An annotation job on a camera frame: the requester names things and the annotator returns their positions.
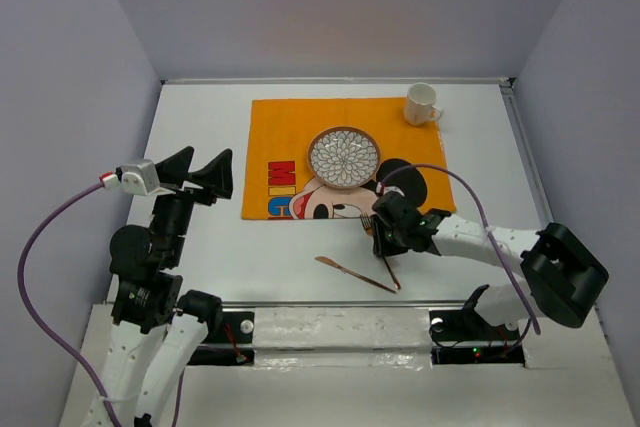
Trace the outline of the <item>copper fork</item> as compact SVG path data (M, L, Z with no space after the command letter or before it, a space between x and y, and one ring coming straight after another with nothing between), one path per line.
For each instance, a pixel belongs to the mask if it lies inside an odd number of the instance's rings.
M371 220L371 218L368 215L362 214L360 216L360 221L361 221L361 225L362 225L365 233L368 236L373 237L374 236L374 230L373 230L373 221ZM396 274L392 270L388 260L385 257L383 257L382 260L384 262L384 265L386 267L387 272L389 273L389 275L391 277L391 280L392 280L392 282L394 284L394 287L397 290L401 290L402 286L401 286Z

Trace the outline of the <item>copper knife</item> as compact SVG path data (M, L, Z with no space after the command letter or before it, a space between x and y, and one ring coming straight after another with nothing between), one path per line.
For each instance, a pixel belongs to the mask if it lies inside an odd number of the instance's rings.
M360 280L362 282L365 282L365 283L367 283L367 284L369 284L371 286L374 286L374 287L376 287L378 289L381 289L381 290L384 290L386 292L390 292L390 293L395 294L401 289L401 284L399 283L399 281L398 281L397 277L395 276L395 274L390 270L390 268L387 268L387 270L388 270L388 273L390 274L390 277L391 277L391 280L392 280L392 284L393 284L392 287L389 287L389 286L387 286L387 285L385 285L385 284L383 284L381 282L378 282L378 281L376 281L376 280L374 280L374 279L372 279L370 277L364 276L364 275L362 275L362 274L360 274L358 272L355 272L355 271L353 271L351 269L348 269L348 268L338 264L337 262L335 262L334 260L332 260L332 259L330 259L328 257L317 256L317 257L314 258L314 260L319 262L319 263L322 263L322 264L324 264L326 266L329 266L329 267L331 267L331 268L333 268L335 270L338 270L338 271L340 271L341 273L343 273L345 275L351 276L351 277L353 277L355 279L358 279L358 280Z

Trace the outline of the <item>orange cartoon mouse cloth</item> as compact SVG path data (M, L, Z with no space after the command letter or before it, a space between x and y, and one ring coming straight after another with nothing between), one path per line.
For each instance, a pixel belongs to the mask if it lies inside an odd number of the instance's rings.
M372 214L378 183L399 187L421 212L456 209L436 124L409 125L396 98L269 99L252 105L242 217L245 220L357 218ZM315 179L307 163L311 141L326 129L350 126L378 144L375 177L351 190Z

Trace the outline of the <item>floral patterned ceramic plate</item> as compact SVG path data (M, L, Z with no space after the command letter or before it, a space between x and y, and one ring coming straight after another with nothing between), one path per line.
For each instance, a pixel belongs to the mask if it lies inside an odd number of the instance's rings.
M352 189L375 177L381 164L381 153L367 132L338 126L320 132L311 141L307 163L315 178L325 186Z

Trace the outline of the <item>white cup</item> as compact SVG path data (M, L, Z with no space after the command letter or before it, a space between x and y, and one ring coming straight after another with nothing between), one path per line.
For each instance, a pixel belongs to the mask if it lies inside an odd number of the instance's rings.
M424 82L413 84L408 88L403 115L411 126L421 126L426 123L438 122L443 111L436 106L437 93L435 89Z

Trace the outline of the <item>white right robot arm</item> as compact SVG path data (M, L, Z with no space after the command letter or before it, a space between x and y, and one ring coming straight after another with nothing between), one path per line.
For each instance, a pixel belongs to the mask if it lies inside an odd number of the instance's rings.
M482 339L496 327L547 318L581 327L609 280L609 273L564 225L542 230L488 227L449 211L420 213L390 192L373 205L374 245L383 255L408 251L469 259L501 268L503 286L481 285L465 301L462 331Z

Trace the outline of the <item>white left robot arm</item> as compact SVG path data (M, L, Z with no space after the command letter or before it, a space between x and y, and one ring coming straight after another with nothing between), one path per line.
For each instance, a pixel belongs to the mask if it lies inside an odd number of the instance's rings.
M180 292L179 265L193 209L233 193L232 158L223 150L193 171L191 146L155 163L123 164L101 180L108 189L151 197L146 226L125 225L112 236L110 273L118 288L112 326L86 426L155 426L192 354L221 330L222 301L206 292Z

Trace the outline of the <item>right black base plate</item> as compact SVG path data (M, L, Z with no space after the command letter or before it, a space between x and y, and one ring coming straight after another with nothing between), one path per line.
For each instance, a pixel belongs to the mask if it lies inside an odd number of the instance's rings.
M429 312L431 361L434 366L448 365L525 365L522 334L506 326L493 327L473 315L464 323L462 310Z

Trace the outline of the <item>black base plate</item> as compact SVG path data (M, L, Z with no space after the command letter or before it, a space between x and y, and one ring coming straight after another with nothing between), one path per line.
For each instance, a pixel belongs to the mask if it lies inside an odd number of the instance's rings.
M522 334L506 326L493 327L473 315L464 323L462 310L429 312L431 361L434 366L448 365L525 365Z
M225 310L220 328L196 348L188 366L239 367L254 362L255 312Z

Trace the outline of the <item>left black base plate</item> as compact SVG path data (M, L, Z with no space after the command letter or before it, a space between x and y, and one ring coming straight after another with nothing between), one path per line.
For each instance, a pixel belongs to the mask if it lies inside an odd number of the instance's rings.
M188 366L239 367L254 362L255 312L225 310L220 328L196 348Z

